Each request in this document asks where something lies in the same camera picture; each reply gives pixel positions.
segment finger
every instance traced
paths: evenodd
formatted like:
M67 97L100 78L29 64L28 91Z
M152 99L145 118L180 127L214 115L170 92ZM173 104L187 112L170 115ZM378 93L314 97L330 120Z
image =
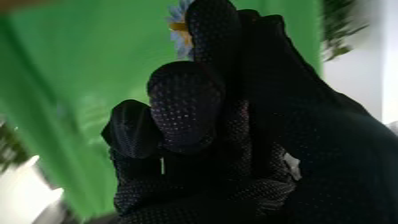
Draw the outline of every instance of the finger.
M148 106L138 101L125 100L115 106L102 137L122 156L143 159L155 154L161 134Z
M124 184L139 177L157 176L161 167L155 150L161 136L148 107L138 101L125 100L115 106L100 134L109 145L118 183Z
M196 154L216 137L223 99L223 85L209 67L193 62L161 66L150 76L147 94L163 147L179 154Z
M193 61L212 66L227 88L241 43L241 24L227 0L195 0L186 10L186 25L193 45Z

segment textured fabric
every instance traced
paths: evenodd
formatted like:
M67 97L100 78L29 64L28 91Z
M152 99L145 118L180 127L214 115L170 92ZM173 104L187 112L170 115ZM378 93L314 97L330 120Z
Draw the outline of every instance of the textured fabric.
M239 16L230 2L195 0L186 11L186 24L193 61L212 66L228 88L241 42Z
M163 146L175 153L196 153L214 139L223 99L223 86L214 77L209 69L191 62L161 66L150 76L150 114L163 132Z
M395 136L317 79L282 18L248 24L241 95L230 85L219 88L216 77L227 76L211 58L164 65L150 76L152 108L138 106L145 115L127 124L155 123L163 144L145 159L125 156L122 147L109 150L120 223L395 223ZM127 145L139 151L139 144ZM285 151L301 161L296 188Z
M398 223L398 139L321 82L278 16L251 27L241 61L251 128L299 159L285 223Z

